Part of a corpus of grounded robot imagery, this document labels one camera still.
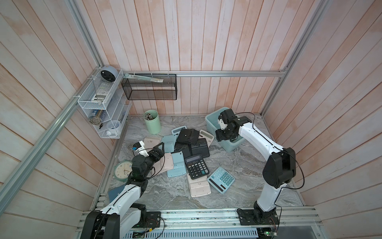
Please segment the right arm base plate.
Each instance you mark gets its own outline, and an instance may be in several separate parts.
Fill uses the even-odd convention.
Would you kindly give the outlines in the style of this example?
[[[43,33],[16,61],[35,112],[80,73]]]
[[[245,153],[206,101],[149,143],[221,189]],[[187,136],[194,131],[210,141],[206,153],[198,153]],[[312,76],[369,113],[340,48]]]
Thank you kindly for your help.
[[[279,224],[279,217],[276,213],[276,209],[269,212],[263,212],[259,208],[244,210],[237,209],[240,225],[242,226],[255,226],[255,225],[275,225]]]

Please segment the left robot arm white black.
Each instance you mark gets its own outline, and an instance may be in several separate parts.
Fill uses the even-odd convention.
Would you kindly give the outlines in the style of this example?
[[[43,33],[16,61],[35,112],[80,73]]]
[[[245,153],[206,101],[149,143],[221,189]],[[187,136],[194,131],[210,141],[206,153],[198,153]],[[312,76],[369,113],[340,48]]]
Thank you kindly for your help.
[[[91,211],[85,220],[82,239],[123,239],[132,228],[143,230],[144,235],[161,227],[160,212],[148,213],[144,204],[136,201],[145,192],[154,176],[148,174],[154,164],[165,156],[165,144],[159,143],[147,155],[133,157],[131,172],[123,190],[100,211]]]

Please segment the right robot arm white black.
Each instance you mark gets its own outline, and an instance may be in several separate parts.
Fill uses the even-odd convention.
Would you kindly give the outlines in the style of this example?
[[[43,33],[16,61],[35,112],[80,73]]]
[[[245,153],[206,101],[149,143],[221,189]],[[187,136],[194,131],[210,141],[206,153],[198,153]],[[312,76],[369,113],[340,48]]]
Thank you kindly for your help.
[[[246,116],[238,117],[226,109],[218,117],[220,129],[215,131],[218,141],[233,141],[239,136],[250,142],[266,159],[262,175],[265,180],[261,196],[254,203],[254,221],[262,223],[276,213],[276,202],[283,189],[296,175],[295,152],[277,144]]]

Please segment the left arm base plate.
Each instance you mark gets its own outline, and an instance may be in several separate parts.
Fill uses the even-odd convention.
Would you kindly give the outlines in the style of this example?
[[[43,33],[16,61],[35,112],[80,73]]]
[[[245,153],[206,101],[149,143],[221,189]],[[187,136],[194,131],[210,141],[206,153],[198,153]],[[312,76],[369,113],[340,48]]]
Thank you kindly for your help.
[[[161,226],[161,212],[141,211],[140,221],[133,226],[134,229],[149,228],[155,229]]]

